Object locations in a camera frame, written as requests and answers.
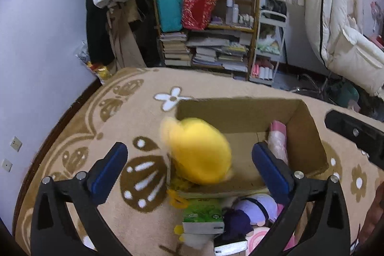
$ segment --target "blurred yellow toy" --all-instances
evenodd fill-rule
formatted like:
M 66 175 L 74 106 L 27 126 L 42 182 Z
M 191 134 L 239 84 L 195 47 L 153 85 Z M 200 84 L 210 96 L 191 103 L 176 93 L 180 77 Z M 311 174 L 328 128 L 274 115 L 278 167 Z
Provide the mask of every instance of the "blurred yellow toy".
M 200 119 L 166 119 L 161 131 L 179 177 L 199 185 L 226 179 L 231 168 L 231 148 L 216 128 Z

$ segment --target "floral patterned blanket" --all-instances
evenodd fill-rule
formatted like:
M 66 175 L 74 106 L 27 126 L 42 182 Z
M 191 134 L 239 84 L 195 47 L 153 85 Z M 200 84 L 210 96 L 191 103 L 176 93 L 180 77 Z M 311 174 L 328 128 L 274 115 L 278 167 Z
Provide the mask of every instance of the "floral patterned blanket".
M 320 178 L 331 174 L 340 178 L 351 240 L 355 240 L 384 174 L 353 143 L 327 130 L 324 116 L 335 108 L 384 131 L 382 123 L 316 99 L 227 77 L 166 68 L 126 68 L 87 101 L 45 156 L 22 205 L 17 242 L 30 253 L 33 206 L 44 176 L 69 179 L 81 170 L 88 171 L 120 141 L 128 147 L 128 162 L 107 202 L 98 207 L 115 235 L 132 255 L 213 256 L 212 245 L 195 251 L 184 246 L 174 234 L 181 211 L 171 207 L 166 199 L 168 156 L 159 138 L 159 126 L 164 117 L 174 115 L 181 99 L 240 96 L 299 98 L 306 102 L 328 157 L 329 169 Z M 72 205 L 69 210 L 79 236 L 92 247 Z

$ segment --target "red gift bag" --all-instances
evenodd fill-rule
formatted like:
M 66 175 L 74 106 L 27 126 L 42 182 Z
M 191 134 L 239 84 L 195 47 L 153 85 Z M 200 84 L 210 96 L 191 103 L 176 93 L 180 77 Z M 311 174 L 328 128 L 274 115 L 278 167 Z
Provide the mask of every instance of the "red gift bag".
M 183 27 L 189 30 L 204 30 L 211 22 L 211 13 L 217 0 L 183 0 Z

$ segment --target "wall socket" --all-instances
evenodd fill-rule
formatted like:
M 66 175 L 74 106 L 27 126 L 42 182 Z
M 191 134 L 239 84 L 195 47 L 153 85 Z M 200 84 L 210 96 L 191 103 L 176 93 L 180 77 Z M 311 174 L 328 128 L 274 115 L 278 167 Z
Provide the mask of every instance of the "wall socket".
M 4 168 L 7 172 L 10 172 L 12 168 L 12 163 L 8 161 L 6 158 L 3 160 L 1 167 Z
M 10 146 L 14 148 L 16 152 L 19 152 L 22 144 L 23 143 L 17 137 L 13 137 Z

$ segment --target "black strap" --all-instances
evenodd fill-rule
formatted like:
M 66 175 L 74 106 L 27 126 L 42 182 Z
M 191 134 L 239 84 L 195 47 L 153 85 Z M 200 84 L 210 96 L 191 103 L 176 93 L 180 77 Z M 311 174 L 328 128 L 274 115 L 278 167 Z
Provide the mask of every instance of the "black strap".
M 264 217 L 265 217 L 265 224 L 268 223 L 268 221 L 269 221 L 269 215 L 268 215 L 268 212 L 266 211 L 265 207 L 262 206 L 262 204 L 261 204 L 258 200 L 253 199 L 253 198 L 245 198 L 245 199 L 243 199 L 243 200 L 247 200 L 247 201 L 249 201 L 249 202 L 252 202 L 253 204 L 256 204 L 256 205 L 260 208 L 260 210 L 262 211 L 262 213 L 263 213 L 263 215 L 264 215 Z

